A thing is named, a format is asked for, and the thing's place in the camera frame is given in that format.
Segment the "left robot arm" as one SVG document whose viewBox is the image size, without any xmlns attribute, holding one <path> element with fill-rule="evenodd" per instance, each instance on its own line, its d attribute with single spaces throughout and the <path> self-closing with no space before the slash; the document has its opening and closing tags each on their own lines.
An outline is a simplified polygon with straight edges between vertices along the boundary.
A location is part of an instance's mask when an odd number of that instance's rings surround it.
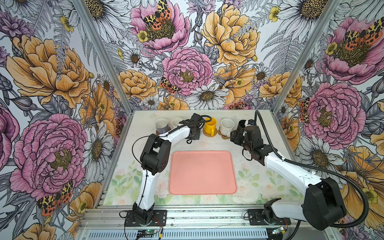
<svg viewBox="0 0 384 240">
<path fill-rule="evenodd" d="M 172 145 L 183 140 L 187 144 L 199 140 L 202 128 L 212 120 L 210 116 L 194 113 L 190 119 L 182 120 L 176 128 L 146 137 L 146 144 L 138 159 L 143 169 L 142 186 L 131 214 L 137 223 L 148 225 L 154 218 L 156 183 L 168 165 Z"/>
</svg>

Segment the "brown paw shaped coaster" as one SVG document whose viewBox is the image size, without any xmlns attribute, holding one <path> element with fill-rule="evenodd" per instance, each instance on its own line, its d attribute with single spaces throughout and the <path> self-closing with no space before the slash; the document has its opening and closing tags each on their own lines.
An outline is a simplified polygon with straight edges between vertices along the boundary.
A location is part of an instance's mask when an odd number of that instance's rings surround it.
<svg viewBox="0 0 384 240">
<path fill-rule="evenodd" d="M 229 140 L 231 137 L 227 137 L 226 135 L 223 135 L 220 130 L 218 130 L 218 135 L 222 137 L 223 140 Z"/>
</svg>

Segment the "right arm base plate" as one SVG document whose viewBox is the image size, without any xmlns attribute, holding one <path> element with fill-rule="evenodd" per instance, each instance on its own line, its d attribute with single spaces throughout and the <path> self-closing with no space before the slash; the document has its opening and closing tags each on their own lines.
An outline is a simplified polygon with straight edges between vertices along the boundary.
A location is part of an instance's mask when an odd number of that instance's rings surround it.
<svg viewBox="0 0 384 240">
<path fill-rule="evenodd" d="M 289 226 L 291 220 L 287 218 L 278 218 L 270 210 L 248 209 L 246 213 L 251 226 Z"/>
</svg>

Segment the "black mug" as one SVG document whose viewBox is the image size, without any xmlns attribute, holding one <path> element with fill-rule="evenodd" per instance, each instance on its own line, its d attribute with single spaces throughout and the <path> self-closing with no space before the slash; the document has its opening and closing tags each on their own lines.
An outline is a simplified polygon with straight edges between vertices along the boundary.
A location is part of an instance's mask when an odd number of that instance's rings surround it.
<svg viewBox="0 0 384 240">
<path fill-rule="evenodd" d="M 244 134 L 244 128 L 246 127 L 246 123 L 247 123 L 247 120 L 240 120 L 238 123 L 237 131 L 239 131 L 241 135 Z"/>
</svg>

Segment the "yellow mug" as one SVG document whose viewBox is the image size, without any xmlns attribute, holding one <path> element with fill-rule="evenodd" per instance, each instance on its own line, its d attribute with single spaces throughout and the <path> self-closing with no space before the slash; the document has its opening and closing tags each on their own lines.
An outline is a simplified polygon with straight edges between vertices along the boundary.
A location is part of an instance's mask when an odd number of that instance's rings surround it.
<svg viewBox="0 0 384 240">
<path fill-rule="evenodd" d="M 211 133 L 211 135 L 213 135 L 215 129 L 217 129 L 216 127 L 217 127 L 217 120 L 215 118 L 212 118 L 209 122 L 205 123 L 204 130 L 207 133 Z"/>
</svg>

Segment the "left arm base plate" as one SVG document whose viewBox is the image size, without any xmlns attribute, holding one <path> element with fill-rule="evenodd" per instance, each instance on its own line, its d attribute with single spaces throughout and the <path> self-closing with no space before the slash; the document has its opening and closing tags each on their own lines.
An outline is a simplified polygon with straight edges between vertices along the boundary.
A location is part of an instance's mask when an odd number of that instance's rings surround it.
<svg viewBox="0 0 384 240">
<path fill-rule="evenodd" d="M 166 210 L 153 210 L 147 213 L 128 211 L 125 217 L 125 227 L 165 227 L 167 222 Z"/>
</svg>

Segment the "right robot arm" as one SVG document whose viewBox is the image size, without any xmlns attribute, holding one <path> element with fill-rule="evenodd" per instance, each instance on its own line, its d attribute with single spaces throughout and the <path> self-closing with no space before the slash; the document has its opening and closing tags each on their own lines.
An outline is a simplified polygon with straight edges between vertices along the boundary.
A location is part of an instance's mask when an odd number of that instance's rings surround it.
<svg viewBox="0 0 384 240">
<path fill-rule="evenodd" d="M 304 195 L 303 202 L 285 202 L 275 198 L 265 203 L 262 213 L 265 222 L 272 224 L 282 219 L 295 219 L 324 230 L 347 214 L 336 181 L 310 173 L 296 162 L 288 163 L 272 145 L 264 143 L 258 126 L 246 125 L 246 121 L 241 120 L 236 130 L 231 132 L 231 142 L 241 146 L 242 153 L 248 153 L 251 161 L 278 173 Z"/>
</svg>

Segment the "tan rattan round coaster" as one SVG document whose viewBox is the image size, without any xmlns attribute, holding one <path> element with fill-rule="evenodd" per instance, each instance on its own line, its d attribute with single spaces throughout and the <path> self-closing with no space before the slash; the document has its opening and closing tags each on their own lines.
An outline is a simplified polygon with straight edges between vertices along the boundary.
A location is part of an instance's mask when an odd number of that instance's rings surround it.
<svg viewBox="0 0 384 240">
<path fill-rule="evenodd" d="M 211 133 L 207 133 L 205 130 L 202 130 L 202 133 L 206 136 L 206 137 L 208 137 L 208 138 L 212 138 L 212 137 L 214 137 L 214 136 L 216 136 L 217 135 L 217 133 L 218 133 L 218 130 L 217 129 L 215 129 L 215 131 L 214 131 L 214 134 L 213 135 L 211 135 Z"/>
</svg>

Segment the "lavender mug white inside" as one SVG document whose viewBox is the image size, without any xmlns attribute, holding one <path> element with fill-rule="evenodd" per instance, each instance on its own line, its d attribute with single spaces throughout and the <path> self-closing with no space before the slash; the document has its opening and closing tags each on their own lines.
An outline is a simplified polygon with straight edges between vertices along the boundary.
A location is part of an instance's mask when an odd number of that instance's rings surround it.
<svg viewBox="0 0 384 240">
<path fill-rule="evenodd" d="M 156 130 L 163 129 L 165 133 L 171 130 L 168 120 L 164 118 L 157 119 L 155 126 Z"/>
</svg>

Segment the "white speckled mug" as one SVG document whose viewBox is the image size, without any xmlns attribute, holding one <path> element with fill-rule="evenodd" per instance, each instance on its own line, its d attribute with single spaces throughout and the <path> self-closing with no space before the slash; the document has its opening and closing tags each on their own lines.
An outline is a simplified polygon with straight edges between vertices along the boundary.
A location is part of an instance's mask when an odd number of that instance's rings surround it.
<svg viewBox="0 0 384 240">
<path fill-rule="evenodd" d="M 235 123 L 233 120 L 228 118 L 223 119 L 220 125 L 220 133 L 222 134 L 222 136 L 229 138 L 231 136 L 231 132 L 234 130 L 234 127 Z"/>
</svg>

